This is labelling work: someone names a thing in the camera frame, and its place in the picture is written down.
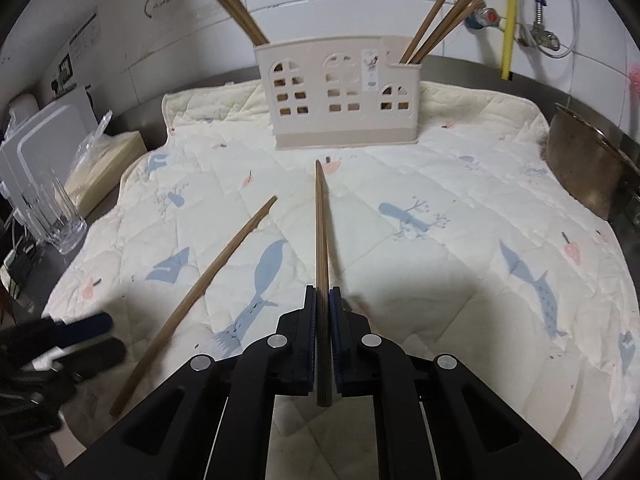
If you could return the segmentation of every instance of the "quilted mat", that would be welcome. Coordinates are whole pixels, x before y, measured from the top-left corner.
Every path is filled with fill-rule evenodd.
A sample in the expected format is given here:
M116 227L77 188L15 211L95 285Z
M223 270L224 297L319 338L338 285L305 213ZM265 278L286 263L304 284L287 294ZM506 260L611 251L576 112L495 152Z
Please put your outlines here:
M129 354L65 408L85 445L200 273L273 194L178 327L129 409L191 356L222 359L272 333L314 282L314 161L330 190L330 282L409 353L457 356L585 478L638 419L638 302L609 225L540 158L531 102L422 83L418 143L276 151L259 82L164 98L169 137L129 168L45 314L103 309ZM268 478L377 477L372 404L279 397Z

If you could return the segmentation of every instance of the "clear glass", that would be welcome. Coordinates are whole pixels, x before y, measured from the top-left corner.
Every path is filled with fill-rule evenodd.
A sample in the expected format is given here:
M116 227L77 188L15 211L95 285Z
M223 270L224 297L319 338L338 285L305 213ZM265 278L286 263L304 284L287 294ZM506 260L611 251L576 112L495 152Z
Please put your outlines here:
M25 202L31 218L42 227L47 242L60 254L69 254L83 240L86 221L80 216L65 187L48 167L42 173L45 184L40 184Z

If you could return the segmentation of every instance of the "yellow gas hose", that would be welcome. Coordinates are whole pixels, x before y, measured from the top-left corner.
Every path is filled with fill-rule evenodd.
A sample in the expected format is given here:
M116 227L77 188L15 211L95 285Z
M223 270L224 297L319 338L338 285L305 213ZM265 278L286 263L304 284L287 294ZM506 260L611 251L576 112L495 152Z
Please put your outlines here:
M518 0L507 0L507 23L504 27L504 41L502 43L502 74L501 78L508 80L511 73L511 58L513 57L513 37L516 30L516 13Z

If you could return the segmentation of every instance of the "metal pot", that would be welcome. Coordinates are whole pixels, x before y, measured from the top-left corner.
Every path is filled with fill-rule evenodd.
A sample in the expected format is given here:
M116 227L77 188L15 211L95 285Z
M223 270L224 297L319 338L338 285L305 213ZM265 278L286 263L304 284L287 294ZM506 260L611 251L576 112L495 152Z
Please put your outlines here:
M627 189L637 189L640 171L597 128L556 104L546 149L546 161L560 184L581 204L605 220Z

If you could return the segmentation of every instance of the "chopstick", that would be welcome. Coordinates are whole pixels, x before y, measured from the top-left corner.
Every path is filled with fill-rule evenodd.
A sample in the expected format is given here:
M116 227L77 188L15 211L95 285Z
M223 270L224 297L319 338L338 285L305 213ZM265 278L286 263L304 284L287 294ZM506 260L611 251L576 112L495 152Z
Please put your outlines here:
M269 40L252 18L242 0L217 0L226 12L240 25L255 46L267 44Z
M433 20L438 15L438 12L440 12L440 9L444 5L445 1L446 0L436 0L436 2L433 4L433 7L431 7L431 10L427 14L427 17L424 19L424 21L418 28L418 31L415 33L415 36L411 40L411 43L409 43L409 46L404 51L404 54L402 54L400 63L406 63L407 61L409 61L411 54L414 53L415 47L418 46L418 43L420 43L420 40L425 35L428 28L431 27L431 23L433 23Z
M416 64L420 64L422 63L422 60L427 56L427 54L430 54L431 51L436 48L436 46L445 39L445 37L447 37L449 35L450 32L453 31L454 28L456 28L460 23L464 22L473 12L476 11L476 9L479 9L480 7L482 7L482 0L474 0L471 5L469 5L465 10L462 11L461 14L459 14L458 16L456 16L456 18L453 20L453 22L451 22L449 24L449 26L446 28L446 30L443 31L442 34L439 35L439 37L437 37L434 41L433 44L430 46L430 48L428 48L423 54L422 57L419 57L415 63Z
M207 289L209 283L211 283L218 271L225 266L242 241L251 231L257 228L260 221L268 215L269 209L271 209L271 206L276 200L277 197L272 196L267 203L260 208L260 210L238 231L238 233L231 238L231 241L226 245L218 257L213 260L210 266L207 267L207 270L203 272L203 274L198 278L198 281L191 287L191 290L180 302L180 305L178 305L171 316L169 316L169 319L166 320L165 324L160 329L160 332L158 332L154 340L151 342L151 345L146 349L142 359L140 359L138 364L136 364L136 367L133 368L133 371L120 390L120 393L111 405L110 413L112 416L119 416L120 413L122 413L122 410L129 402L133 392L136 390L138 383L142 377L144 377L146 371L158 356L162 348L164 348L164 346L169 342L169 339L171 339L171 336L174 334L175 329L178 328L180 322Z
M318 342L318 406L332 404L331 334L329 331L329 263L326 248L324 173L316 160L316 341Z
M435 30L431 33L431 35L424 41L418 52L414 54L409 63L418 64L422 60L424 56L426 56L425 52L430 52L435 46L435 41L437 38L440 38L442 34L449 28L449 25L458 17L472 2L473 0L458 0L451 10L447 13L444 19L440 22L440 24L435 28Z

